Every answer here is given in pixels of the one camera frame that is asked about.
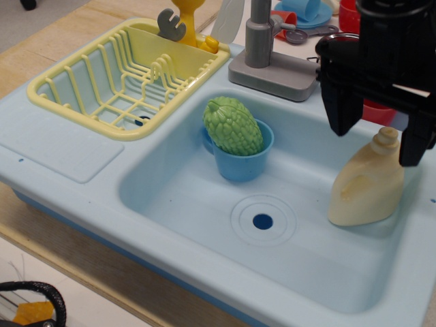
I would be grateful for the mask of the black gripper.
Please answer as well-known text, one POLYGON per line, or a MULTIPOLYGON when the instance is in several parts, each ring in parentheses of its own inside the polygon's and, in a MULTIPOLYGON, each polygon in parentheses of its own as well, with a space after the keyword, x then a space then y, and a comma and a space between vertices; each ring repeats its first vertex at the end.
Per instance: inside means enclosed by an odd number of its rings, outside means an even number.
POLYGON ((408 115, 399 163, 417 166, 435 146, 435 2, 357 1, 358 59, 322 59, 320 86, 331 130, 344 136, 366 99, 408 115))

